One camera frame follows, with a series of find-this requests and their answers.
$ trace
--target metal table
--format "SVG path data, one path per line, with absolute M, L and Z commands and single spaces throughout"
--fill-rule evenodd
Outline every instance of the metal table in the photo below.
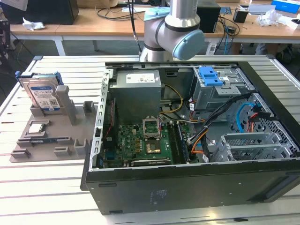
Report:
M 197 61 L 249 61 L 278 98 L 300 105 L 298 81 L 265 56 L 197 56 Z M 138 61 L 136 56 L 53 56 L 33 61 L 32 72 L 61 72 L 76 105 L 98 102 L 104 62 Z M 83 160 L 12 164 L 10 153 L 30 117 L 30 103 L 17 84 L 0 107 L 0 224 L 300 224 L 300 186 L 273 203 L 102 216 L 89 192 L 79 189 Z M 300 110 L 294 111 L 297 117 Z

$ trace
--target printed label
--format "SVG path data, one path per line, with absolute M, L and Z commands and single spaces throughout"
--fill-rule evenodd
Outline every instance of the printed label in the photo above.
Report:
M 207 158 L 206 155 L 203 154 L 203 157 L 202 157 L 202 158 L 203 158 L 203 160 L 204 160 L 206 163 L 208 163 L 209 159 Z
M 150 204 L 157 205 L 159 202 L 162 202 L 166 198 L 167 193 L 167 190 L 151 191 Z
M 31 143 L 44 143 L 44 141 L 38 141 L 38 140 L 36 140 L 36 141 L 30 141 Z
M 221 76 L 221 77 L 219 77 L 219 79 L 221 81 L 229 81 L 229 78 L 227 76 Z
M 52 95 L 53 90 L 51 87 L 31 87 L 30 89 L 41 109 L 47 111 L 57 111 L 60 109 L 56 97 Z
M 154 74 L 127 74 L 126 83 L 155 83 Z
M 195 111 L 195 105 L 193 103 L 189 104 L 189 109 Z

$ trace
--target wooden desk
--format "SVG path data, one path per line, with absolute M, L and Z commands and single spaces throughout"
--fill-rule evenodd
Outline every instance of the wooden desk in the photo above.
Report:
M 270 1 L 253 1 L 256 4 L 270 4 Z M 237 3 L 219 3 L 222 7 L 234 8 Z M 128 15 L 125 12 L 116 12 L 119 9 L 112 9 L 113 12 L 108 13 L 109 17 L 117 17 Z M 225 15 L 224 17 L 232 20 L 233 15 Z M 144 22 L 135 15 L 135 28 L 140 40 L 144 36 Z M 245 23 L 239 23 L 240 33 L 234 38 L 233 42 L 244 43 L 300 43 L 300 30 L 292 30 L 283 25 L 272 25 L 260 27 L 255 19 L 257 16 L 248 15 Z M 42 39 L 53 40 L 56 43 L 59 55 L 66 55 L 63 48 L 63 40 L 92 40 L 94 49 L 97 50 L 97 40 L 134 40 L 130 21 L 115 22 L 97 16 L 95 9 L 81 8 L 79 15 L 73 25 L 47 25 L 44 30 L 30 31 L 21 25 L 11 25 L 12 32 L 19 39 Z M 206 54 L 213 54 L 214 48 L 224 35 L 223 26 L 217 23 L 215 33 L 206 33 L 205 41 L 209 42 Z

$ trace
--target label sticker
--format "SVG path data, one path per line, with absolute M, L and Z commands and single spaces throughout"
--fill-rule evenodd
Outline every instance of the label sticker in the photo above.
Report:
M 219 80 L 221 80 L 221 81 L 229 81 L 229 78 L 227 76 L 221 76 L 221 77 L 219 77 Z
M 39 141 L 39 140 L 36 140 L 36 141 L 30 141 L 31 143 L 44 143 L 44 141 Z
M 207 158 L 206 155 L 203 154 L 203 157 L 202 157 L 202 158 L 203 158 L 203 160 L 204 160 L 206 163 L 208 163 L 209 159 Z
M 53 90 L 50 86 L 31 87 L 30 89 L 41 109 L 47 111 L 57 111 L 60 109 L 56 97 L 52 95 Z
M 155 83 L 154 74 L 127 74 L 126 83 Z
M 195 105 L 193 103 L 189 104 L 189 109 L 195 111 Z

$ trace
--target computer case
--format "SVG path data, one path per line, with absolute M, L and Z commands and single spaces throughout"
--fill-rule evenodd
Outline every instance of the computer case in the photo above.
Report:
M 215 1 L 198 0 L 197 14 L 199 15 L 200 30 L 204 33 L 215 32 L 221 7 Z
M 22 24 L 24 17 L 32 22 L 72 25 L 79 12 L 76 0 L 28 0 L 26 11 L 1 2 L 0 6 L 11 24 Z

